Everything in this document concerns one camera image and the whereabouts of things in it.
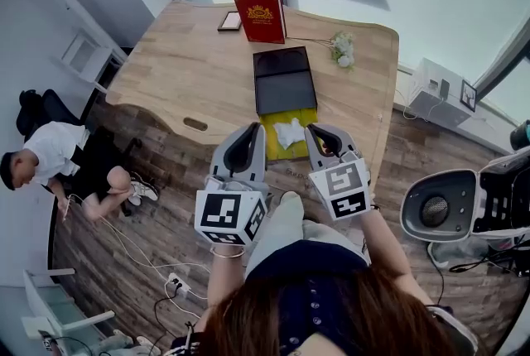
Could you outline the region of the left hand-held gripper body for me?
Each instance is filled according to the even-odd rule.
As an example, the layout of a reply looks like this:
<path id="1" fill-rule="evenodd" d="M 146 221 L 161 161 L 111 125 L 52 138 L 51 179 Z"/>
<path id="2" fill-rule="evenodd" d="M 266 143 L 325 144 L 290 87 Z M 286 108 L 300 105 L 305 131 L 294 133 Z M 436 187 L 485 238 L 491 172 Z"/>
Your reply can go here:
<path id="1" fill-rule="evenodd" d="M 248 246 L 267 214 L 263 182 L 208 176 L 195 197 L 195 230 L 212 244 Z"/>

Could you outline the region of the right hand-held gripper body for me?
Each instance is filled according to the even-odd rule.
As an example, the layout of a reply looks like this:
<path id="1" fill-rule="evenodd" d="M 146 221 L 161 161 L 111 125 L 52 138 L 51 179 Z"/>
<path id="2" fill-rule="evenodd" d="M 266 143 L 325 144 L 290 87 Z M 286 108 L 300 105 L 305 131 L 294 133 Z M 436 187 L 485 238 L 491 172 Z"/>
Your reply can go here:
<path id="1" fill-rule="evenodd" d="M 309 174 L 311 182 L 333 221 L 366 213 L 370 208 L 370 174 L 365 161 L 347 151 L 338 161 Z"/>

